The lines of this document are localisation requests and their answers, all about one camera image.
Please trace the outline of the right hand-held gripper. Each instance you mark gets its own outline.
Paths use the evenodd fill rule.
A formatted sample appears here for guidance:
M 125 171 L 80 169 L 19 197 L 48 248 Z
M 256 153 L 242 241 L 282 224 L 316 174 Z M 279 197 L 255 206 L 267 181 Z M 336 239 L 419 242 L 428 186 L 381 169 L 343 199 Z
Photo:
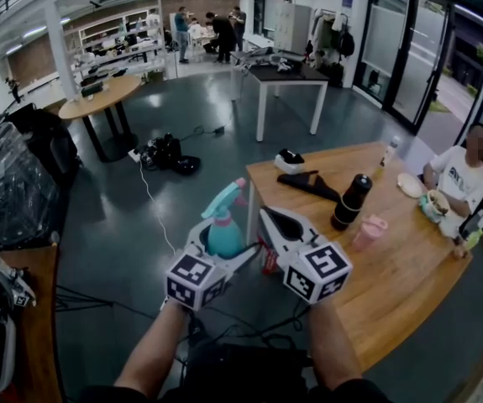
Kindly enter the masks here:
M 340 291 L 353 270 L 340 244 L 318 235 L 312 223 L 296 212 L 262 207 L 260 236 L 277 254 L 283 285 L 309 305 Z

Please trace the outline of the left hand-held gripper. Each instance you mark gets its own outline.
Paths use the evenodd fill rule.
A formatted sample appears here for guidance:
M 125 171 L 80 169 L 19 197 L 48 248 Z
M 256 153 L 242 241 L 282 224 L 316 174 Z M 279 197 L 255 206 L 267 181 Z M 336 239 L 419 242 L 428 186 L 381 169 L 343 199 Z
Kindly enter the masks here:
M 223 295 L 233 274 L 256 259 L 261 243 L 252 243 L 231 259 L 207 254 L 212 219 L 198 223 L 188 233 L 186 247 L 176 253 L 165 274 L 165 294 L 191 311 L 199 311 Z

